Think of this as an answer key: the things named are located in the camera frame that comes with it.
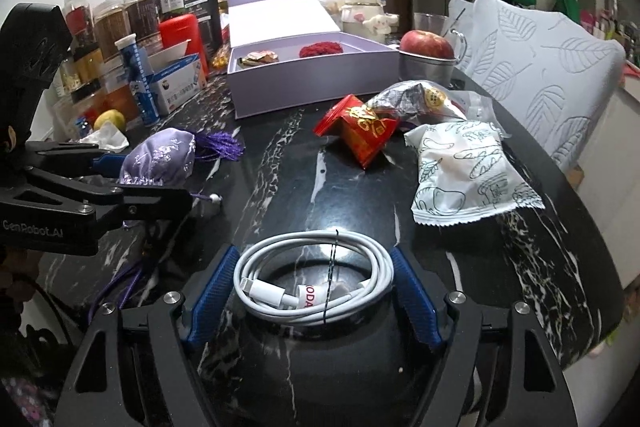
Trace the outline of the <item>lavender satin drawstring pouch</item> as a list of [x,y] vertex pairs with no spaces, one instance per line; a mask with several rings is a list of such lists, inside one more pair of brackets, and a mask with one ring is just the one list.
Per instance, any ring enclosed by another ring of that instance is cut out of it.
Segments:
[[237,161],[243,153],[244,146],[228,132],[167,128],[152,134],[125,157],[118,182],[179,186],[191,176],[197,162]]

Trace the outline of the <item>white green-print snack packet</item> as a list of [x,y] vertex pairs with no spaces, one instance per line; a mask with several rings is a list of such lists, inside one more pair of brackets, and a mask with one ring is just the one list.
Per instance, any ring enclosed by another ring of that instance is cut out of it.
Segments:
[[418,225],[467,225],[518,208],[544,208],[540,195],[506,158],[491,122],[422,124],[405,134],[418,158],[411,211]]

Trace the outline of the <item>red gold candy packet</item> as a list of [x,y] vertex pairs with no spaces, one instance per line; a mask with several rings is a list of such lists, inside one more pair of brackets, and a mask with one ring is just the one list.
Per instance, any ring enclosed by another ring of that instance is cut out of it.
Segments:
[[378,116],[363,101],[349,94],[326,112],[314,127],[314,134],[339,136],[358,164],[367,169],[398,126],[397,118]]

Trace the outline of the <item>silver foil snack packet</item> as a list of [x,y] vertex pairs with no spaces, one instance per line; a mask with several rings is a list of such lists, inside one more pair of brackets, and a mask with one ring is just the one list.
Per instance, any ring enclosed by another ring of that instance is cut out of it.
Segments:
[[462,108],[449,92],[427,80],[406,80],[392,84],[366,103],[378,116],[392,117],[413,124],[441,124],[465,121]]

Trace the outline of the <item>gold brown snack packet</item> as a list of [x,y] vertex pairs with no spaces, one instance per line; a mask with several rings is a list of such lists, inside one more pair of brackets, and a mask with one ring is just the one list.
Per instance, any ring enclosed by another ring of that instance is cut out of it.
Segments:
[[239,58],[241,67],[256,67],[279,62],[279,55],[271,50],[254,51]]

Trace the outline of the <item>red fluffy scrunchie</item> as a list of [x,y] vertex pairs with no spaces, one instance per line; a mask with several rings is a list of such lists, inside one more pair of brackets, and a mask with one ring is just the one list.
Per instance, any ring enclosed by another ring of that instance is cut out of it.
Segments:
[[341,43],[335,41],[319,41],[303,46],[299,50],[298,56],[300,58],[314,57],[314,56],[326,56],[333,54],[342,54],[344,49]]

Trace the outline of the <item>crumpled white tissue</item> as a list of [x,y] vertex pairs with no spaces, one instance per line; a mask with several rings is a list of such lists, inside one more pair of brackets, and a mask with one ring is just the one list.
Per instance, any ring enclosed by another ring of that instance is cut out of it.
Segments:
[[129,146],[129,141],[111,121],[102,124],[79,140],[80,143],[97,145],[100,150],[112,153],[122,153]]

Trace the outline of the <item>yellow lemon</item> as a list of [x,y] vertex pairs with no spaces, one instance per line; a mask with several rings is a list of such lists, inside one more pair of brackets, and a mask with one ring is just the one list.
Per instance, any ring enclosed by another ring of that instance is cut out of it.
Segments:
[[117,128],[120,132],[125,132],[127,127],[127,121],[124,115],[119,112],[117,109],[109,109],[103,112],[93,125],[93,130],[100,130],[104,124],[110,122],[115,128]]

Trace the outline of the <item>blue white tablet tube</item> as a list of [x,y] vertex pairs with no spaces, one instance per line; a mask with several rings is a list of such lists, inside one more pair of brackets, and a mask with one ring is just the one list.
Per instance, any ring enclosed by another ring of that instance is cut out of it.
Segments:
[[115,42],[122,59],[122,67],[126,74],[129,89],[136,102],[142,122],[145,127],[152,127],[160,121],[154,98],[146,79],[140,51],[137,45],[137,36],[130,34]]

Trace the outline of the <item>blue white tissue box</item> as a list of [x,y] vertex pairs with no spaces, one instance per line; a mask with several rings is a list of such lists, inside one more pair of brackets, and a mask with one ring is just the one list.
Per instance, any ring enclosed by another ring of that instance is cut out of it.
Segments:
[[191,100],[205,84],[201,57],[187,54],[191,40],[184,40],[148,57],[150,89],[158,113],[166,117]]

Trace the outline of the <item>glass jar red contents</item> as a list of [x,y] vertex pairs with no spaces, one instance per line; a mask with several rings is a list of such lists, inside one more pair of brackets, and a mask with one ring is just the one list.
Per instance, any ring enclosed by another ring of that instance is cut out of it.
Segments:
[[83,57],[94,51],[98,43],[89,0],[64,0],[63,15],[73,38],[70,45],[73,56]]

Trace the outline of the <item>glass jar brown contents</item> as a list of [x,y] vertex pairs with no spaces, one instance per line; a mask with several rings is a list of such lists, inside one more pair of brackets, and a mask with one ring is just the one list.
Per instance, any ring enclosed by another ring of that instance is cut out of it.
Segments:
[[93,25],[103,60],[111,60],[118,54],[115,42],[130,34],[128,15],[122,2],[105,0],[98,4],[93,13]]

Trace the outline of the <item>red plastic container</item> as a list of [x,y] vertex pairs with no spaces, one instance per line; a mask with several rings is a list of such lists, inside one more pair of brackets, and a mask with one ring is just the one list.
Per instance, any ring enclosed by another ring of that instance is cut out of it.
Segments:
[[183,14],[168,18],[160,22],[158,29],[164,48],[189,41],[186,46],[186,55],[198,54],[203,75],[208,75],[207,57],[202,43],[200,25],[195,15]]

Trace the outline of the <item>white cabinet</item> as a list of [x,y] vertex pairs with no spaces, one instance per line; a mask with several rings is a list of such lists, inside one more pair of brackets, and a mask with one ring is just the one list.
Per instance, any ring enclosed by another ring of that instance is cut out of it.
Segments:
[[578,160],[578,195],[625,287],[639,275],[639,147],[639,83],[629,79],[614,91]]

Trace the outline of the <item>small metal bowl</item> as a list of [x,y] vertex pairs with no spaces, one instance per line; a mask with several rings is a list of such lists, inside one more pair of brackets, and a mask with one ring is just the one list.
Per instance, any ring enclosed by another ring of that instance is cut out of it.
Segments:
[[401,80],[428,80],[448,87],[458,61],[399,52],[399,78]]

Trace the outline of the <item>black snack pouch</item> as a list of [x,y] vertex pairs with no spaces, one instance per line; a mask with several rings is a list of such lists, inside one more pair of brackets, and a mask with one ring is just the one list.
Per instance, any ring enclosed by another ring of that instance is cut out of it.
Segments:
[[207,61],[213,60],[222,46],[218,0],[183,0],[186,12],[198,20],[201,40]]

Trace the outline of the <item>lavender gift box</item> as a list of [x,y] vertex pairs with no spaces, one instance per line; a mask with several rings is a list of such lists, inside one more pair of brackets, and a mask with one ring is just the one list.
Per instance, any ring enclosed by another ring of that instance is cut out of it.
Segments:
[[319,0],[228,0],[227,84],[235,116],[378,93],[398,80],[399,53],[345,34]]

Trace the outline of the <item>red apple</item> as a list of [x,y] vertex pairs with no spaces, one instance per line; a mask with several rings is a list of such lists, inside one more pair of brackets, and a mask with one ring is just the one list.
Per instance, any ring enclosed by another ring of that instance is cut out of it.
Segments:
[[431,31],[410,30],[402,36],[399,49],[406,53],[442,58],[454,59],[454,48],[442,36]]

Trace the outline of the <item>grey leaf-pattern cushion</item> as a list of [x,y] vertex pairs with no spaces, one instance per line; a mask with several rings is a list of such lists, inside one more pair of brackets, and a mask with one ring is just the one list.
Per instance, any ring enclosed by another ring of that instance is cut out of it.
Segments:
[[451,0],[468,48],[459,65],[564,172],[577,164],[623,77],[624,48],[558,12]]

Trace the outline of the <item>clear drinking glass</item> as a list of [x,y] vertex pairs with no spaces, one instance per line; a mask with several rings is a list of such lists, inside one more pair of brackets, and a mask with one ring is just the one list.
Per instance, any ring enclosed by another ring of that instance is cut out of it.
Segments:
[[458,29],[458,23],[464,14],[465,9],[454,17],[414,12],[413,28],[439,34],[451,44],[454,48],[454,58],[460,62],[468,49],[468,40]]

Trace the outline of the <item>cream cartoon kettle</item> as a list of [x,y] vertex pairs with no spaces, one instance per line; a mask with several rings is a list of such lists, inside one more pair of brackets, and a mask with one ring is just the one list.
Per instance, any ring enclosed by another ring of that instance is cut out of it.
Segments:
[[345,0],[341,24],[346,34],[385,44],[399,27],[399,15],[386,11],[386,0]]

